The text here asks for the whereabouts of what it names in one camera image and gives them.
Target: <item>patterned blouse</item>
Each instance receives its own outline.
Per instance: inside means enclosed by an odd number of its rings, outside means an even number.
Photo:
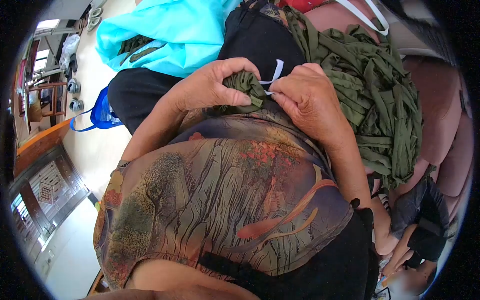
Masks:
[[[221,279],[205,253],[277,276],[304,265],[350,221],[324,154],[276,103],[211,117],[112,172],[94,247],[112,289],[163,259]]]

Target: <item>olive green fabric strip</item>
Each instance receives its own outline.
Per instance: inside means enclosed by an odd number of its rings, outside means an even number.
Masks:
[[[266,93],[263,86],[258,82],[257,77],[252,72],[240,71],[223,80],[223,85],[228,88],[234,88],[247,94],[252,100],[248,106],[217,106],[222,114],[245,114],[254,112],[262,107],[266,101]]]
[[[360,25],[318,32],[301,12],[283,11],[306,61],[318,63],[332,81],[364,165],[382,175],[383,187],[406,183],[420,154],[421,109],[390,36],[378,35],[377,44]]]
[[[158,50],[158,49],[160,49],[164,46],[163,45],[162,47],[151,47],[151,48],[148,48],[148,49],[145,49],[145,50],[141,51],[140,53],[132,55],[138,49],[140,49],[141,47],[145,46],[146,44],[148,44],[152,41],[154,41],[154,39],[146,37],[146,36],[141,36],[141,35],[137,35],[137,36],[134,36],[134,37],[132,37],[132,38],[126,40],[126,41],[123,41],[121,46],[120,46],[120,51],[118,52],[117,55],[127,53],[127,56],[125,56],[125,58],[122,59],[122,61],[120,62],[120,66],[123,65],[123,63],[127,60],[128,57],[130,57],[130,55],[132,56],[130,58],[130,62],[134,62],[134,61],[138,60],[140,57],[143,57],[143,56],[145,56],[149,53],[152,53],[153,51]]]

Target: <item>tiled floor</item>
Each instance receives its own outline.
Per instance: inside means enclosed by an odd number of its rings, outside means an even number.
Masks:
[[[134,0],[108,0],[104,6],[102,18],[131,12],[135,8]],[[83,100],[84,110],[89,110],[95,103],[98,93],[108,85],[115,72],[104,65],[95,50],[96,29],[80,37],[77,50],[78,70],[73,75],[81,84],[81,93],[74,95]],[[75,114],[67,111],[66,118]],[[90,126],[90,115],[85,114],[76,119],[78,129]],[[110,179],[110,173],[118,164],[121,154],[131,136],[125,126],[108,130],[93,129],[87,132],[70,130],[63,139],[63,145],[76,169],[84,179],[87,187],[101,199]]]

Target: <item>white plastic bag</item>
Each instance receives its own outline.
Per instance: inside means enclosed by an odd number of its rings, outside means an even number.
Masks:
[[[60,69],[66,70],[70,64],[70,56],[77,52],[78,43],[80,42],[79,35],[72,35],[65,39],[61,49],[61,56],[59,60]]]

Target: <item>white elastic band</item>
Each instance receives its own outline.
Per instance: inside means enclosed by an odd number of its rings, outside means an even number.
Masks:
[[[271,81],[259,81],[260,84],[271,84],[275,80],[277,80],[280,77],[280,74],[283,70],[283,60],[276,60],[276,67],[275,67],[275,72],[273,73],[273,77]],[[273,92],[265,91],[267,95],[273,94]]]
[[[378,8],[375,6],[375,4],[372,2],[372,0],[365,0],[365,2],[367,2],[368,6],[370,6],[373,13],[378,18],[378,20],[380,21],[380,24],[382,24],[385,30],[379,30],[355,5],[350,3],[350,1],[348,0],[335,0],[335,1],[343,5],[349,11],[351,11],[354,15],[356,15],[360,20],[362,20],[362,22],[364,22],[371,29],[377,31],[378,33],[384,36],[388,34],[388,28],[389,28],[388,22],[385,19],[385,17],[382,15],[382,13],[378,10]]]

